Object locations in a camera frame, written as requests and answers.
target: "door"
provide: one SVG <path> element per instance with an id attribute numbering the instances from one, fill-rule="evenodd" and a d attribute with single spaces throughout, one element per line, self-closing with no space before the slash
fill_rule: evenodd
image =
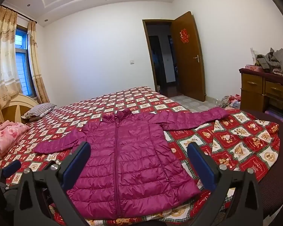
<path id="1" fill-rule="evenodd" d="M 162 57 L 161 46 L 159 43 L 159 37 L 157 35 L 149 36 L 151 53 L 155 68 L 155 76 L 157 85 L 160 86 L 161 89 L 165 88 L 167 85 L 166 73 L 165 73 L 165 65 Z"/>
<path id="2" fill-rule="evenodd" d="M 171 25 L 181 93 L 205 101 L 205 76 L 194 16 L 187 12 Z"/>

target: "screw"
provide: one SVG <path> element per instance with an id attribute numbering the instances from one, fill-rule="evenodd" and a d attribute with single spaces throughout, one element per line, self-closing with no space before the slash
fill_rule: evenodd
<path id="1" fill-rule="evenodd" d="M 59 168 L 58 164 L 53 164 L 53 165 L 50 166 L 51 170 L 57 170 L 58 168 Z"/>
<path id="2" fill-rule="evenodd" d="M 222 171 L 225 171 L 228 167 L 224 164 L 220 164 L 219 165 L 219 169 L 222 170 Z"/>
<path id="3" fill-rule="evenodd" d="M 254 173 L 254 170 L 252 168 L 248 168 L 248 173 L 249 174 L 253 174 Z"/>
<path id="4" fill-rule="evenodd" d="M 25 168 L 23 171 L 25 174 L 30 172 L 30 168 Z"/>

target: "tissue box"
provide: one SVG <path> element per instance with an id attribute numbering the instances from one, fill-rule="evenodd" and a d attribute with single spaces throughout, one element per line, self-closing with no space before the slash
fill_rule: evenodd
<path id="1" fill-rule="evenodd" d="M 256 65 L 250 65 L 250 64 L 247 64 L 245 66 L 246 69 L 250 69 L 250 70 L 253 70 L 253 71 L 256 71 L 256 72 L 264 72 L 263 68 L 261 66 L 256 66 Z"/>

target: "curtain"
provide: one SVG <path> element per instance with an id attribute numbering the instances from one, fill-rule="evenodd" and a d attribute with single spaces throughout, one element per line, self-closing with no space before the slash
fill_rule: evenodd
<path id="1" fill-rule="evenodd" d="M 0 7 L 0 123 L 4 122 L 1 109 L 18 93 L 22 93 L 17 65 L 15 34 L 17 13 Z"/>
<path id="2" fill-rule="evenodd" d="M 32 81 L 35 86 L 35 91 L 38 97 L 38 102 L 41 103 L 49 103 L 49 98 L 44 86 L 44 82 L 41 76 L 40 67 L 38 63 L 38 53 L 37 53 L 37 42 L 35 35 L 35 22 L 28 22 L 28 30 L 27 30 L 27 38 L 28 38 L 28 57 L 29 57 L 29 65 L 30 71 L 32 75 Z"/>

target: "red patterned bedspread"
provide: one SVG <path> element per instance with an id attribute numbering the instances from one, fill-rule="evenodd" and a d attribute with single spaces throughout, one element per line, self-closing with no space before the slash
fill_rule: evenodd
<path id="1" fill-rule="evenodd" d="M 103 114 L 111 114 L 113 111 L 125 108 L 129 108 L 133 113 L 188 111 L 180 104 L 148 87 L 112 93 L 53 110 L 44 118 L 30 123 L 30 131 L 18 145 L 0 159 L 0 168 L 7 166 L 15 159 L 19 159 L 22 163 L 21 169 L 7 179 L 7 184 L 17 184 L 25 168 L 29 167 L 33 171 L 42 170 L 51 160 L 60 164 L 71 152 L 66 150 L 49 155 L 35 154 L 32 149 L 38 142 L 59 139 L 74 128 L 82 127 L 87 121 L 99 121 Z M 229 112 L 231 115 L 228 118 L 204 124 L 193 130 L 165 132 L 172 152 L 180 159 L 183 167 L 201 189 L 199 197 L 173 210 L 156 215 L 115 221 L 87 220 L 88 223 L 90 225 L 123 225 L 152 219 L 180 223 L 191 219 L 201 209 L 210 192 L 204 190 L 187 158 L 186 147 L 190 142 L 196 142 L 204 152 L 213 157 L 217 164 L 224 163 L 232 170 L 245 170 L 252 167 L 257 179 L 262 179 L 278 157 L 278 126 L 255 120 L 253 116 L 240 110 L 229 110 Z M 224 207 L 231 200 L 233 193 L 234 189 L 230 189 Z M 60 224 L 64 224 L 58 212 L 53 208 L 52 211 L 55 219 Z"/>

